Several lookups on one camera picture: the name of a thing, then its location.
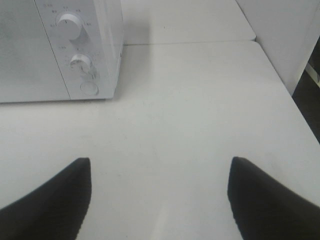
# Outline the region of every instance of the microwave dial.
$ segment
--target microwave dial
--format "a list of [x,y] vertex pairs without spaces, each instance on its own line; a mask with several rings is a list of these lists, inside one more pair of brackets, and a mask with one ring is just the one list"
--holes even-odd
[[56,25],[61,36],[68,40],[76,40],[83,28],[81,18],[72,12],[59,14]]
[[90,74],[94,68],[91,59],[84,54],[74,55],[70,61],[70,67],[84,74]]

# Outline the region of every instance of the microwave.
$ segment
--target microwave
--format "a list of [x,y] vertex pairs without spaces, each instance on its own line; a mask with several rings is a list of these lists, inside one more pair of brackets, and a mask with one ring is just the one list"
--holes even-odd
[[0,103],[111,99],[121,0],[1,0]]

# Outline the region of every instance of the microwave control panel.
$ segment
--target microwave control panel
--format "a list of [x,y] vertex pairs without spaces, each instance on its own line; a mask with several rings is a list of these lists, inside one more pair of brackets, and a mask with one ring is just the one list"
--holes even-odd
[[71,100],[110,99],[121,63],[120,0],[35,0]]

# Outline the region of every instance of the black object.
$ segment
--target black object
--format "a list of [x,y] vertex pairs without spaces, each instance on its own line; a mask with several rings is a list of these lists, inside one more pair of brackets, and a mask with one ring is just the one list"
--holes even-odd
[[75,240],[91,200],[89,158],[0,210],[0,240]]
[[320,208],[245,158],[232,160],[227,194],[244,240],[320,240]]

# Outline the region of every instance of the white wall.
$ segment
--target white wall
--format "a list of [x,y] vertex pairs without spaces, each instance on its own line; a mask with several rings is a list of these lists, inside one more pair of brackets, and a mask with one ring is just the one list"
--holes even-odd
[[320,0],[237,0],[293,94],[320,35]]

